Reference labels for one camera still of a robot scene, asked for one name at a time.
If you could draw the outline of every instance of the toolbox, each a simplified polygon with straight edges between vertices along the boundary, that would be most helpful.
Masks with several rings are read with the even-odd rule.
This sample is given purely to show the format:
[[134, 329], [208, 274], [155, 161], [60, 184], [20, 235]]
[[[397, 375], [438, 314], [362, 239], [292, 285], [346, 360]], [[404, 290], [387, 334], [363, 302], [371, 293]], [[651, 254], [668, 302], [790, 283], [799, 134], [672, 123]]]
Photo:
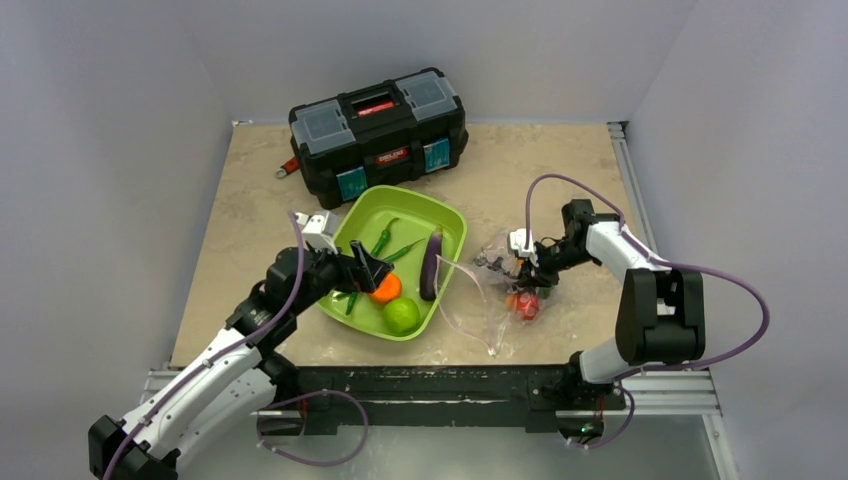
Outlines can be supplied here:
[[295, 107], [289, 125], [306, 187], [327, 209], [453, 168], [468, 143], [462, 102], [436, 68]]

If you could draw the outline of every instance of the robotic arm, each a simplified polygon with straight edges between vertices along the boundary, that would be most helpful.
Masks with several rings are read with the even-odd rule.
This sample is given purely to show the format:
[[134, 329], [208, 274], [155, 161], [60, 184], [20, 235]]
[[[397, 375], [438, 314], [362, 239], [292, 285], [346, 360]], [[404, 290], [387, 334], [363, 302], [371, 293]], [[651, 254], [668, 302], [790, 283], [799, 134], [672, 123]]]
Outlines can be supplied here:
[[[235, 422], [275, 399], [298, 392], [297, 369], [274, 352], [297, 328], [297, 316], [332, 290], [373, 292], [393, 269], [372, 257], [358, 241], [352, 256], [342, 255], [332, 235], [338, 219], [330, 212], [297, 214], [309, 245], [304, 252], [301, 287], [285, 316], [273, 328], [244, 342], [280, 311], [290, 296], [297, 270], [297, 248], [281, 251], [247, 299], [236, 307], [212, 343], [163, 390], [120, 420], [101, 417], [89, 430], [91, 472], [103, 478], [119, 445], [137, 426], [114, 470], [113, 479], [170, 480], [194, 455]], [[239, 342], [242, 345], [233, 348]], [[210, 359], [221, 355], [212, 362]], [[162, 398], [171, 396], [149, 418]]]
[[572, 200], [563, 206], [562, 218], [565, 236], [553, 245], [531, 242], [524, 248], [524, 229], [510, 233], [509, 245], [525, 259], [519, 289], [553, 287], [560, 271], [589, 261], [605, 265], [623, 284], [615, 336], [572, 359], [579, 362], [582, 380], [611, 383], [648, 362], [701, 358], [705, 347], [701, 275], [652, 263], [624, 239], [622, 230], [627, 226], [620, 226], [618, 215], [595, 213], [590, 200]]

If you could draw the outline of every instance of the green chili pepper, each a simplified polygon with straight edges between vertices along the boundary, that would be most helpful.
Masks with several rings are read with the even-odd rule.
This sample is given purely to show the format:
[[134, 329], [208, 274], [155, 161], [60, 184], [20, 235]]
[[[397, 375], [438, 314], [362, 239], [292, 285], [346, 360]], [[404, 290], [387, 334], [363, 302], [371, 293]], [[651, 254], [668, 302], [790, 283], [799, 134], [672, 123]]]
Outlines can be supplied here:
[[392, 238], [392, 232], [389, 231], [392, 228], [392, 224], [398, 221], [398, 218], [395, 217], [389, 220], [389, 223], [386, 225], [386, 228], [383, 229], [383, 232], [380, 234], [380, 238], [377, 240], [377, 244], [374, 245], [374, 249], [371, 250], [371, 255], [377, 257], [380, 255], [380, 252], [386, 248], [386, 245], [389, 244], [389, 240]]
[[347, 297], [347, 308], [345, 308], [345, 315], [350, 315], [350, 312], [353, 311], [354, 305], [356, 305], [356, 298], [359, 296], [357, 292], [353, 292]]
[[421, 238], [421, 239], [418, 239], [418, 240], [416, 240], [416, 241], [414, 241], [414, 242], [410, 243], [409, 245], [407, 245], [407, 246], [405, 246], [405, 247], [401, 248], [400, 250], [398, 250], [397, 252], [395, 252], [395, 253], [393, 253], [393, 254], [389, 255], [388, 257], [384, 258], [384, 259], [383, 259], [383, 261], [384, 261], [384, 262], [394, 262], [395, 260], [397, 260], [397, 259], [399, 259], [400, 257], [402, 257], [402, 256], [406, 255], [407, 253], [409, 253], [409, 251], [410, 251], [410, 250], [412, 250], [412, 247], [414, 247], [416, 244], [418, 244], [418, 243], [419, 243], [419, 242], [421, 242], [422, 240], [424, 240], [424, 239], [423, 239], [423, 238]]

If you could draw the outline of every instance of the wooden tabletop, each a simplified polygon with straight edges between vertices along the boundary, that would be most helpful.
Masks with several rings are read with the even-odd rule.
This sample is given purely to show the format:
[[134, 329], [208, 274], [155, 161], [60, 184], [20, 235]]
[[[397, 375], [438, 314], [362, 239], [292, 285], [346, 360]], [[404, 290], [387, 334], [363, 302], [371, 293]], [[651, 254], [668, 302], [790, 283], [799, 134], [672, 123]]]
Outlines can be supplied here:
[[[605, 126], [469, 125], [468, 132], [470, 140], [456, 168], [400, 185], [462, 212], [468, 236], [461, 260], [470, 261], [501, 229], [524, 225], [527, 187], [544, 173], [563, 173], [585, 182], [622, 207], [631, 220]], [[282, 180], [274, 177], [292, 156], [289, 138], [284, 126], [235, 128], [174, 346], [174, 367], [187, 365], [206, 347], [250, 288], [264, 278], [277, 252], [295, 245], [286, 211], [321, 209], [299, 172]], [[536, 238], [562, 237], [560, 208], [572, 196], [588, 198], [558, 180], [546, 180], [536, 188], [532, 208]], [[596, 210], [607, 211], [593, 203]], [[350, 205], [335, 212], [343, 215]], [[494, 358], [483, 343], [454, 331], [438, 312], [417, 338], [392, 342], [353, 330], [315, 307], [298, 317], [297, 331], [277, 350], [300, 365], [565, 362], [572, 352], [613, 334], [621, 286], [608, 270], [593, 264], [564, 272], [560, 278], [553, 304], [532, 324], [510, 324]], [[466, 295], [463, 289], [469, 285], [455, 273], [445, 308], [461, 313], [458, 302], [479, 298], [473, 291]]]

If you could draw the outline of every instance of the teal sticker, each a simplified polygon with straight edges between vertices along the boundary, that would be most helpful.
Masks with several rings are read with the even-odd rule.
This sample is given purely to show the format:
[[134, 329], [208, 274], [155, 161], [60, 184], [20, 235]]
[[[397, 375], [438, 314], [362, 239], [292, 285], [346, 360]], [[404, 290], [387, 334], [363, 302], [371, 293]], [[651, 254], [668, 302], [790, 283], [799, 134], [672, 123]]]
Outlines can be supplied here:
[[424, 171], [430, 173], [450, 166], [450, 140], [441, 138], [424, 145]]
[[339, 190], [342, 193], [342, 201], [344, 202], [360, 196], [368, 188], [365, 169], [362, 167], [340, 173], [336, 175], [336, 179], [339, 182]]

